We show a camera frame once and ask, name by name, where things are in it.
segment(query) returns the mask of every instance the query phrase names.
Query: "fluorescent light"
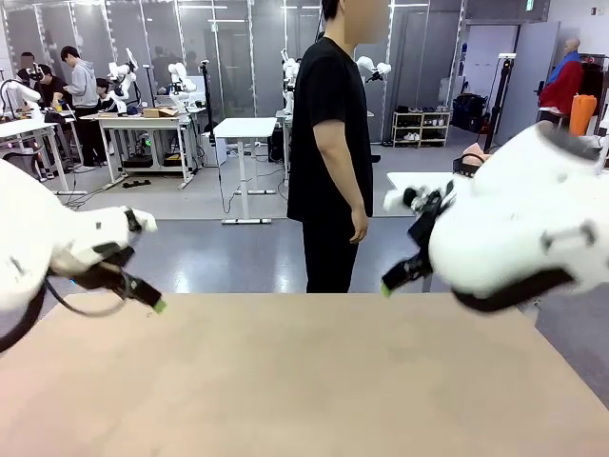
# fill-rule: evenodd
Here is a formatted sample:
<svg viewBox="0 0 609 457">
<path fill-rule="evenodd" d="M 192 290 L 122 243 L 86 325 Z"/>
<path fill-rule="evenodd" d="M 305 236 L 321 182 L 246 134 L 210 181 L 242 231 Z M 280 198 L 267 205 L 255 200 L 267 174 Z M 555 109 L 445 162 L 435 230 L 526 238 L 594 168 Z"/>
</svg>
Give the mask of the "fluorescent light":
<svg viewBox="0 0 609 457">
<path fill-rule="evenodd" d="M 226 6 L 212 7 L 211 5 L 180 5 L 180 10 L 227 10 Z"/>
</svg>

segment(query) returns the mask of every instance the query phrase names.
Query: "orange chair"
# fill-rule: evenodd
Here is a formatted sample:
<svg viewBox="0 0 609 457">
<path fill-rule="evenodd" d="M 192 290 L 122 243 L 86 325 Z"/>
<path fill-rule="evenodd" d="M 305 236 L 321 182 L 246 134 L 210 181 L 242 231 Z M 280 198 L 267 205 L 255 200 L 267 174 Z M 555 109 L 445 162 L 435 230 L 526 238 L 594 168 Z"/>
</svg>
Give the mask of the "orange chair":
<svg viewBox="0 0 609 457">
<path fill-rule="evenodd" d="M 574 136 L 583 136 L 588 131 L 590 119 L 597 108 L 597 99 L 592 95 L 578 95 L 573 99 L 569 131 Z"/>
</svg>

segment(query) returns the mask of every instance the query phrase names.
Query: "door handle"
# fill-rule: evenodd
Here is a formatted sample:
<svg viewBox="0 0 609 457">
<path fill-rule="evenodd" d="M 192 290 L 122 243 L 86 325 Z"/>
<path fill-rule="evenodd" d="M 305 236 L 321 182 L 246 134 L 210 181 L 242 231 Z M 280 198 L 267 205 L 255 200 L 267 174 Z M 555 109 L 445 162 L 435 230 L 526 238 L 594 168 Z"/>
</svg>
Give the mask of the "door handle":
<svg viewBox="0 0 609 457">
<path fill-rule="evenodd" d="M 533 92 L 535 92 L 538 96 L 541 95 L 541 93 L 543 92 L 544 86 L 545 86 L 545 81 L 540 81 L 540 85 L 538 86 L 537 90 L 533 90 Z"/>
</svg>

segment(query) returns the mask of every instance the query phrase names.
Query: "brown table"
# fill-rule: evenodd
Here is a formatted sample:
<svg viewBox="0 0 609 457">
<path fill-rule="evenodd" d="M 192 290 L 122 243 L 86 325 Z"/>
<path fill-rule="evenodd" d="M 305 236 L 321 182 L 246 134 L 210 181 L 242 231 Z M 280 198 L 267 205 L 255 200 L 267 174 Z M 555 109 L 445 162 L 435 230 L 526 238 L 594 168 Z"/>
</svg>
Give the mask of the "brown table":
<svg viewBox="0 0 609 457">
<path fill-rule="evenodd" d="M 52 311 L 0 360 L 2 455 L 609 455 L 609 412 L 517 311 L 414 294 L 167 301 L 161 316 Z"/>
</svg>

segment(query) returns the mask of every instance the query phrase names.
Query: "gray hoodie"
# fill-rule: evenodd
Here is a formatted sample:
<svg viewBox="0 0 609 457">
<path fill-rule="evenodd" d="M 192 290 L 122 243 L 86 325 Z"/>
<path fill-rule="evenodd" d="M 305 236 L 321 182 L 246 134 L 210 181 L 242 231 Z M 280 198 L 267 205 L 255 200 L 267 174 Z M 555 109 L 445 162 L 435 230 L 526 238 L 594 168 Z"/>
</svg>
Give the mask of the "gray hoodie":
<svg viewBox="0 0 609 457">
<path fill-rule="evenodd" d="M 72 84 L 67 91 L 72 94 L 75 108 L 93 108 L 97 106 L 97 83 L 93 64 L 80 60 L 72 70 Z"/>
</svg>

